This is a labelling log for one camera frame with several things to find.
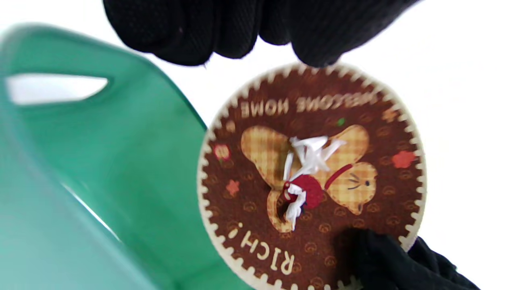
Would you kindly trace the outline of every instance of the brown coaster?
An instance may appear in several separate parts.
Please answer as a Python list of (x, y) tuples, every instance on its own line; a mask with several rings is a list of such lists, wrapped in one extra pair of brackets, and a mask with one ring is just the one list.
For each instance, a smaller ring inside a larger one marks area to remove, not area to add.
[[(317, 136), (346, 144), (328, 159), (330, 171), (310, 178), (309, 206), (292, 231), (283, 192), (289, 139)], [(253, 288), (360, 289), (349, 265), (356, 229), (397, 237), (406, 251), (415, 241), (423, 150), (385, 86), (348, 66), (293, 65), (257, 78), (219, 112), (203, 144), (198, 192), (215, 248)]]

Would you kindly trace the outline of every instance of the green plastic basket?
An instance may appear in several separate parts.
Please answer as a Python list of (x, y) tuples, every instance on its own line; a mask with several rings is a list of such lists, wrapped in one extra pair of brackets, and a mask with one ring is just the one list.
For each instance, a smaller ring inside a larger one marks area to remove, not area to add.
[[(17, 106), (6, 78), (102, 77), (91, 98)], [(199, 214), (205, 125), (143, 57), (52, 27), (0, 49), (0, 289), (248, 289)]]

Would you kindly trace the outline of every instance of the white thread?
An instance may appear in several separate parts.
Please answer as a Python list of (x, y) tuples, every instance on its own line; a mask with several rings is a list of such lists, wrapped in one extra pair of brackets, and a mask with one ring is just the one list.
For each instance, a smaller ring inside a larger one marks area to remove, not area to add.
[[(328, 142), (327, 136), (304, 140), (299, 140), (294, 137), (291, 138), (290, 141), (292, 143), (292, 147), (294, 147), (294, 150), (297, 152), (299, 161), (301, 162), (301, 169), (288, 178), (292, 169), (292, 163), (294, 162), (293, 152), (288, 153), (285, 160), (283, 180), (290, 182), (303, 174), (315, 174), (321, 169), (324, 171), (330, 171), (330, 168), (326, 165), (326, 161), (341, 145), (346, 144), (346, 142), (341, 140), (333, 140), (328, 147), (323, 149), (324, 145)], [(296, 219), (301, 215), (301, 207), (307, 200), (307, 192), (298, 185), (290, 183), (284, 193), (286, 200), (291, 200), (289, 194), (297, 196), (296, 200), (288, 205), (287, 212), (285, 214), (285, 219), (292, 223), (292, 231), (294, 231), (296, 229)]]
[(296, 229), (296, 218), (301, 215), (301, 207), (307, 200), (307, 192), (295, 184), (290, 184), (287, 191), (289, 194), (297, 196), (297, 199), (288, 205), (285, 214), (285, 219), (292, 223), (292, 231), (294, 231)]
[(337, 151), (337, 149), (345, 145), (346, 142), (342, 140), (332, 140), (330, 145), (323, 149), (323, 146), (328, 142), (327, 136), (314, 137), (299, 140), (294, 137), (290, 139), (292, 147), (297, 153), (299, 161), (301, 162), (301, 169), (299, 169), (294, 175), (288, 178), (288, 174), (292, 168), (292, 162), (294, 157), (290, 157), (290, 153), (285, 161), (285, 170), (283, 177), (285, 181), (293, 181), (303, 174), (316, 174), (319, 170), (330, 171), (330, 168), (326, 165), (326, 161), (330, 156)]

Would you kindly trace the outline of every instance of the scalloped edge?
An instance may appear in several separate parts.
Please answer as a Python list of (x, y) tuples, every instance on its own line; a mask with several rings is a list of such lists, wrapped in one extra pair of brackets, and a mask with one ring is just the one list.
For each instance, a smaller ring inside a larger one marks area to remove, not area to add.
[[(231, 254), (234, 249), (232, 247), (225, 248), (223, 246), (223, 242), (225, 241), (224, 236), (217, 236), (215, 231), (218, 229), (218, 225), (215, 223), (211, 223), (209, 219), (212, 216), (212, 212), (207, 210), (206, 208), (209, 206), (209, 201), (204, 198), (204, 194), (208, 192), (208, 188), (202, 185), (202, 181), (207, 178), (206, 173), (203, 171), (203, 167), (208, 164), (208, 161), (204, 158), (205, 154), (209, 154), (212, 152), (211, 147), (208, 145), (209, 141), (216, 140), (215, 133), (213, 129), (220, 128), (222, 126), (220, 119), (222, 117), (227, 117), (229, 114), (228, 108), (230, 106), (235, 107), (238, 104), (238, 98), (242, 97), (246, 99), (249, 96), (249, 89), (251, 87), (258, 90), (263, 82), (271, 83), (274, 81), (276, 76), (283, 75), (283, 77), (287, 78), (291, 73), (297, 72), (299, 74), (304, 73), (306, 70), (311, 70), (312, 73), (317, 73), (320, 70), (324, 70), (327, 75), (331, 74), (333, 71), (338, 71), (339, 77), (344, 77), (347, 74), (351, 74), (351, 81), (354, 82), (359, 79), (362, 80), (362, 86), (373, 85), (375, 88), (373, 89), (374, 93), (383, 92), (384, 100), (390, 100), (394, 103), (393, 107), (396, 111), (400, 112), (400, 116), (398, 116), (398, 121), (406, 121), (408, 123), (406, 132), (410, 132), (413, 134), (413, 138), (410, 140), (411, 144), (415, 144), (417, 146), (417, 150), (415, 154), (419, 157), (420, 163), (416, 164), (417, 169), (422, 171), (421, 176), (418, 177), (418, 181), (422, 183), (421, 187), (418, 187), (417, 192), (421, 193), (421, 199), (415, 200), (414, 204), (418, 206), (418, 212), (412, 212), (411, 217), (414, 218), (414, 224), (406, 225), (405, 229), (409, 231), (407, 236), (399, 236), (398, 240), (401, 243), (401, 247), (404, 251), (408, 252), (410, 248), (414, 245), (417, 239), (417, 232), (421, 227), (421, 222), (423, 220), (423, 215), (425, 211), (426, 204), (426, 184), (427, 184), (427, 172), (426, 172), (426, 162), (425, 162), (425, 153), (423, 150), (423, 145), (421, 143), (420, 134), (417, 130), (417, 127), (412, 119), (410, 113), (408, 113), (407, 107), (401, 101), (401, 99), (394, 93), (389, 86), (385, 85), (382, 82), (377, 81), (376, 79), (370, 77), (369, 75), (363, 73), (356, 67), (350, 66), (344, 63), (336, 63), (333, 66), (324, 68), (324, 69), (316, 69), (308, 67), (302, 63), (291, 63), (285, 66), (277, 67), (275, 69), (269, 70), (262, 75), (252, 79), (243, 85), (240, 89), (238, 89), (226, 103), (222, 106), (219, 113), (215, 116), (215, 119), (212, 121), (211, 125), (208, 127), (206, 131), (206, 135), (204, 137), (201, 152), (199, 154), (199, 162), (197, 168), (197, 194), (199, 199), (199, 211), (202, 216), (202, 222), (206, 231), (208, 232), (209, 238), (212, 241), (215, 249), (225, 261), (225, 263), (229, 266), (229, 268), (244, 282), (246, 282), (249, 286), (254, 289), (259, 290), (288, 290), (282, 288), (282, 281), (276, 280), (274, 285), (268, 283), (268, 275), (265, 273), (260, 278), (254, 275), (254, 267), (249, 267), (248, 269), (244, 269), (242, 264), (244, 260), (242, 258), (234, 259)], [(337, 282), (338, 288), (335, 290), (362, 290), (363, 287), (355, 277), (351, 277), (351, 283), (349, 285), (344, 285), (342, 281)], [(314, 286), (309, 286), (308, 290), (315, 289)], [(293, 284), (290, 290), (298, 290), (297, 284)], [(329, 285), (324, 286), (324, 290), (331, 290)]]

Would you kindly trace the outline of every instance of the gloved hand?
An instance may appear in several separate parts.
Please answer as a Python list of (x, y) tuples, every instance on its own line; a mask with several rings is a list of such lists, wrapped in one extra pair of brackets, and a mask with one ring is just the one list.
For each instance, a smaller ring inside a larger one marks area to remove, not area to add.
[(258, 35), (292, 43), (313, 67), (335, 63), (388, 27), (418, 0), (103, 0), (129, 47), (168, 62), (198, 66), (213, 52), (242, 58)]
[(408, 254), (390, 236), (357, 237), (353, 263), (364, 290), (479, 290), (419, 237)]

